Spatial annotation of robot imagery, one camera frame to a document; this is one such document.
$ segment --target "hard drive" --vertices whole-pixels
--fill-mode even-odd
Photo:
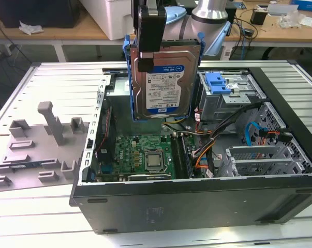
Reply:
[[[136,120],[179,117],[189,113],[201,45],[197,40],[164,41],[154,53],[151,73],[138,71],[131,47],[132,101]]]

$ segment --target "floor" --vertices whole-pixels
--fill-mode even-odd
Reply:
[[[102,57],[97,58],[96,49],[91,45],[67,45],[64,46],[69,61],[123,61],[121,46],[101,46]],[[261,59],[266,48],[251,48],[245,56],[246,60]],[[56,53],[52,46],[48,45],[25,45],[21,51],[32,62],[57,62]],[[241,49],[237,49],[232,59],[237,60],[241,57]],[[299,64],[312,76],[312,50],[304,49],[299,51],[288,51],[277,49],[270,54],[271,58],[296,59]],[[219,56],[206,57],[207,60],[218,60]],[[19,84],[24,75],[24,71],[29,68],[29,62],[17,49],[12,51],[10,57],[6,57],[0,62],[0,109],[9,98],[14,88]]]

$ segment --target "desk leg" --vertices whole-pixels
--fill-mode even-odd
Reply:
[[[222,49],[220,60],[229,60],[230,55],[232,54],[233,46],[232,45],[224,45]]]
[[[67,58],[63,50],[63,46],[61,44],[55,44],[53,46],[54,46],[54,49],[56,50],[58,61],[62,63],[67,62]]]
[[[97,54],[97,58],[101,58],[102,57],[102,53],[100,51],[100,45],[96,45],[96,54]]]

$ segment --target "cpu socket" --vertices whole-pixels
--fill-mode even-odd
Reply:
[[[164,169],[164,153],[161,149],[150,149],[144,151],[145,170],[157,173]]]

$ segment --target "white box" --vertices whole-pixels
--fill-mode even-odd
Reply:
[[[110,40],[122,39],[134,32],[131,0],[80,0]]]

